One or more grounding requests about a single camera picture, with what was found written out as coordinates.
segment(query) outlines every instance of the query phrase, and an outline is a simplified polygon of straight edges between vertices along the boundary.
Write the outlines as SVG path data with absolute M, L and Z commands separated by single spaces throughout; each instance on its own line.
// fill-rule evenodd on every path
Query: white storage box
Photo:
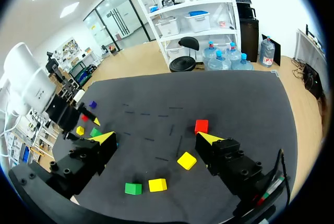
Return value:
M 193 32 L 202 32 L 211 29 L 209 15 L 210 13 L 189 16 L 185 18 L 188 20 L 190 28 Z
M 162 33 L 163 37 L 172 36 L 180 33 L 180 27 L 178 25 L 177 18 L 171 16 L 165 19 L 159 19 L 159 23 L 156 26 Z
M 172 62 L 178 57 L 189 56 L 189 48 L 179 45 L 178 40 L 169 42 L 165 49 L 169 56 L 169 62 Z

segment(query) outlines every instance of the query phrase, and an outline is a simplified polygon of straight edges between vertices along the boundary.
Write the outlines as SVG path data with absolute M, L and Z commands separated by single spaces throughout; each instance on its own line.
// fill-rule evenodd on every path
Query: white shelf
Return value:
M 212 28 L 211 30 L 202 32 L 192 32 L 188 29 L 185 31 L 181 30 L 181 33 L 176 35 L 161 37 L 159 41 L 164 42 L 164 41 L 181 39 L 183 37 L 196 37 L 196 36 L 220 35 L 220 34 L 237 34 L 237 30 L 226 27 L 226 28 Z
M 167 11 L 173 11 L 176 9 L 188 7 L 188 6 L 197 6 L 197 5 L 205 5 L 205 4 L 217 4 L 217 3 L 231 3 L 232 0 L 200 0 L 200 1 L 190 1 L 190 2 L 184 2 L 181 4 L 177 4 L 174 6 L 168 6 L 165 8 L 161 8 L 157 11 L 154 11 L 152 13 L 149 13 L 149 17 L 154 17 L 158 14 L 166 13 Z

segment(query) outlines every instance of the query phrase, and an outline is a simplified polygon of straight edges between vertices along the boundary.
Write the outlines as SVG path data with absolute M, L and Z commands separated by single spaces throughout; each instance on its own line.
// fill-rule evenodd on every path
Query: glass wall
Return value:
M 144 3 L 147 8 L 154 4 Z M 103 0 L 84 22 L 99 45 L 114 45 L 118 51 L 155 39 L 137 0 Z
M 145 16 L 144 12 L 142 11 L 142 9 L 139 5 L 139 2 L 137 0 L 131 0 L 131 1 L 134 4 L 135 10 L 137 11 L 139 18 L 141 19 L 142 23 L 144 24 L 144 27 L 145 27 L 145 29 L 146 29 L 149 37 L 150 37 L 150 40 L 154 40 L 155 36 L 152 32 L 152 29 L 151 29 L 150 25 L 147 22 L 146 16 Z M 149 11 L 150 10 L 149 7 L 154 5 L 153 0 L 142 0 L 142 2 L 144 3 L 144 6 L 146 7 L 146 11 Z
M 95 10 L 87 16 L 84 22 L 99 46 L 105 45 L 106 47 L 116 47 L 113 39 L 110 37 L 106 27 Z
M 129 0 L 104 0 L 97 12 L 121 49 L 149 41 Z

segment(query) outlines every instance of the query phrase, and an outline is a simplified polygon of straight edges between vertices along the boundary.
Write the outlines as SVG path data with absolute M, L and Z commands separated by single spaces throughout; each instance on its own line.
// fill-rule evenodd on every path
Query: black stool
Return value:
M 186 48 L 199 50 L 198 41 L 193 37 L 183 37 L 178 42 L 179 45 L 185 46 Z M 196 66 L 196 61 L 190 56 L 182 56 L 173 60 L 169 64 L 169 70 L 171 72 L 188 72 L 192 71 Z
M 187 72 L 192 71 L 196 66 L 196 61 L 190 56 L 182 56 L 173 60 L 169 64 L 171 72 Z

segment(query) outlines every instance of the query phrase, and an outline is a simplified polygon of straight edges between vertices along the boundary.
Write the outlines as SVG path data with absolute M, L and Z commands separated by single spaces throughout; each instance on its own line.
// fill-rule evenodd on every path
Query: red cube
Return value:
M 84 122 L 88 121 L 88 117 L 85 116 L 84 114 L 81 116 L 81 119 L 82 119 Z
M 197 120 L 195 126 L 195 134 L 198 132 L 202 132 L 207 134 L 209 128 L 209 121 L 208 120 Z

